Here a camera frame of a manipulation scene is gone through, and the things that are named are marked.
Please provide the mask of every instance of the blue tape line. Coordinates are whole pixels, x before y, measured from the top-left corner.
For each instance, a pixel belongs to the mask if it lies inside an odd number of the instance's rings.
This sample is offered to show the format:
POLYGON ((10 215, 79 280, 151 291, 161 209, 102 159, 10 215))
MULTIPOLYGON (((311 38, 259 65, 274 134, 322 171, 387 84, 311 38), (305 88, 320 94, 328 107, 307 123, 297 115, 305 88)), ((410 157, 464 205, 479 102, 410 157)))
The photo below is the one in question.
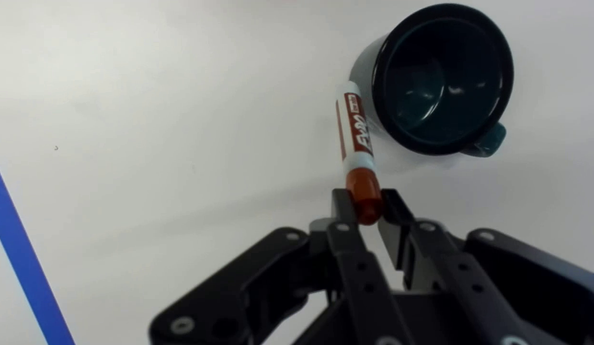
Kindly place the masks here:
POLYGON ((17 217, 8 188, 0 174, 0 242, 12 268, 27 295, 33 314, 48 345, 73 345, 71 332, 50 289, 42 265, 29 242, 27 230, 17 217))

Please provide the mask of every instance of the white table surface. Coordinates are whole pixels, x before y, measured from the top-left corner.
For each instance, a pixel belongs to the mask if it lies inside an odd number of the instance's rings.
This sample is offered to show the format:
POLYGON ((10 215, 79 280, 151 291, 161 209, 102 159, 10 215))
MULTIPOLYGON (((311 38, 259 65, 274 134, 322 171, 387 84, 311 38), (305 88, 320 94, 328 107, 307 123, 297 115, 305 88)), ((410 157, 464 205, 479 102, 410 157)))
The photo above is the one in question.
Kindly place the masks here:
MULTIPOLYGON (((242 249, 326 217, 335 88, 427 4, 0 0, 0 169, 77 343, 148 343, 242 249)), ((458 236, 493 226, 594 270, 594 0, 466 4, 514 50, 508 140, 473 159, 376 138, 380 180, 458 236)), ((2 247, 0 343, 44 343, 2 247)))

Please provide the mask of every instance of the screw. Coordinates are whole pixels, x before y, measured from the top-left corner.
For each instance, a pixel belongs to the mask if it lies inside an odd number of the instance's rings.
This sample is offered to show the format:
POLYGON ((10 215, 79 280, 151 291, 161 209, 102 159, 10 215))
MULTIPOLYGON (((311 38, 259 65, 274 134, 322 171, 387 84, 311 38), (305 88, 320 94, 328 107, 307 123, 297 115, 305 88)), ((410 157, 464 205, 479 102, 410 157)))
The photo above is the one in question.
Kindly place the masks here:
POLYGON ((387 337, 378 337, 376 345, 401 345, 401 341, 387 335, 387 337))
POLYGON ((435 224, 433 222, 420 222, 418 228, 426 230, 426 232, 435 232, 435 224))
POLYGON ((289 240, 289 242, 297 242, 297 240, 299 240, 299 234, 289 232, 289 234, 286 234, 286 240, 289 240))
POLYGON ((186 335, 196 330, 196 320, 192 316, 180 316, 171 322, 171 332, 176 335, 186 335))
POLYGON ((494 234, 493 234, 493 232, 481 232, 481 234, 477 234, 477 236, 481 236, 481 238, 487 240, 487 242, 494 242, 494 234))
POLYGON ((351 230, 351 226, 349 226, 349 224, 343 224, 343 222, 339 222, 335 228, 337 228, 339 232, 349 232, 349 230, 351 230))
POLYGON ((523 337, 517 337, 517 335, 506 335, 502 339, 502 345, 529 345, 523 337))

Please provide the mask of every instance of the marker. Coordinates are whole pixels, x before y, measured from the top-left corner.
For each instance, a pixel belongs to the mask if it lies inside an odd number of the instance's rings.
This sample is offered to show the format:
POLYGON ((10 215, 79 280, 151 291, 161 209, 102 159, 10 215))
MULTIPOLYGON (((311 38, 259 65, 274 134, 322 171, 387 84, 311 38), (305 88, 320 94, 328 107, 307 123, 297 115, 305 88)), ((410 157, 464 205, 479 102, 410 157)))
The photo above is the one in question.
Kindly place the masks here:
POLYGON ((341 159, 347 174, 347 190, 360 224, 374 224, 381 215, 381 194, 376 176, 374 151, 360 90, 345 82, 335 100, 341 159))

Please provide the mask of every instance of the brown marker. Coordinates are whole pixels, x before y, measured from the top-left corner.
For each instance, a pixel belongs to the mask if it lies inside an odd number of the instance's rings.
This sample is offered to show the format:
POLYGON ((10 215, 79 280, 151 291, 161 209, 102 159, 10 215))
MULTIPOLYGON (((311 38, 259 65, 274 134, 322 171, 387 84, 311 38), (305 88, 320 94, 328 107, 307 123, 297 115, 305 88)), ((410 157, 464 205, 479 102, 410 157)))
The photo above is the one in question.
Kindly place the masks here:
POLYGON ((381 215, 381 194, 376 176, 370 130, 355 82, 345 82, 335 100, 341 159, 347 173, 347 190, 360 224, 374 224, 381 215))

